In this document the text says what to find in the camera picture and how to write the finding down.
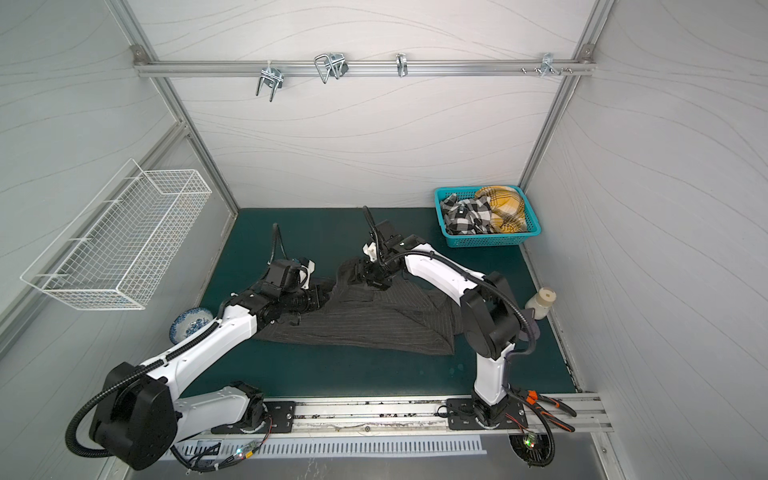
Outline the dark grey striped shirt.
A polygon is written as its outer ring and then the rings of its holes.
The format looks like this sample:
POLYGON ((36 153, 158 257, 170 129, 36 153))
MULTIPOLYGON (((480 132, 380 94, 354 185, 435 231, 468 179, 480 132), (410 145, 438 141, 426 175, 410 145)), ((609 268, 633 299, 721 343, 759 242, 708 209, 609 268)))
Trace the dark grey striped shirt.
POLYGON ((355 346, 424 355, 452 355, 464 333, 460 307, 437 289, 398 274, 386 290, 353 281, 357 260, 336 277, 312 279, 321 306, 287 311, 255 334, 259 340, 314 346, 355 346))

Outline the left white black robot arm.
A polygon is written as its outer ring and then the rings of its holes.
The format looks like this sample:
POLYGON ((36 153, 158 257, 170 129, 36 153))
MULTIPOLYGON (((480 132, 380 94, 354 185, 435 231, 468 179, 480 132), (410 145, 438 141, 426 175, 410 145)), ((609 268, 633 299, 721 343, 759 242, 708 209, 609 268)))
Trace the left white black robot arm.
POLYGON ((139 365, 123 362, 107 375, 102 390, 70 420, 65 445, 76 456, 115 456, 143 470, 175 445, 206 430, 224 427, 252 432, 268 426, 262 392, 234 381, 209 394, 183 397, 205 370, 251 339, 281 315, 320 309, 332 282, 275 290, 257 283, 231 296, 219 315, 173 348, 139 365))

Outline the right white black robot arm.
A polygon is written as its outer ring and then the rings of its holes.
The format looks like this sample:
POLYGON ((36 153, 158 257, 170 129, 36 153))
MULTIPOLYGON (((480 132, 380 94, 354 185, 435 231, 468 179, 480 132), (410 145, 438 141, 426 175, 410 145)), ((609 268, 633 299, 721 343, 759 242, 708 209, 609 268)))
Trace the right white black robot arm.
POLYGON ((362 247, 364 281, 383 286, 405 271, 427 281, 460 308, 467 343, 477 354, 473 392, 475 415, 495 422, 512 400, 507 367, 515 355, 531 355, 537 346, 533 311, 521 309, 506 278, 467 269, 411 236, 391 248, 372 241, 362 247))

